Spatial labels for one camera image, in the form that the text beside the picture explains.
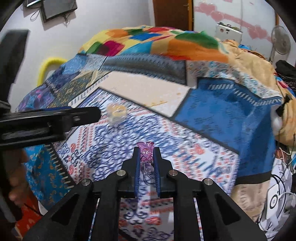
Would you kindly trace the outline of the person's left hand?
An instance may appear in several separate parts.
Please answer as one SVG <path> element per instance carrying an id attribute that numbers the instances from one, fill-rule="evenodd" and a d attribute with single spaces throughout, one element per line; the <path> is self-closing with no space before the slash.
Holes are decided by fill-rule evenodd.
<path id="1" fill-rule="evenodd" d="M 17 165 L 12 171 L 8 171 L 8 178 L 12 190 L 9 198 L 18 207 L 21 207 L 29 195 L 30 187 L 26 180 L 26 167 L 23 165 L 28 161 L 27 153 L 24 150 L 10 150 L 4 152 L 4 160 L 16 161 Z"/>

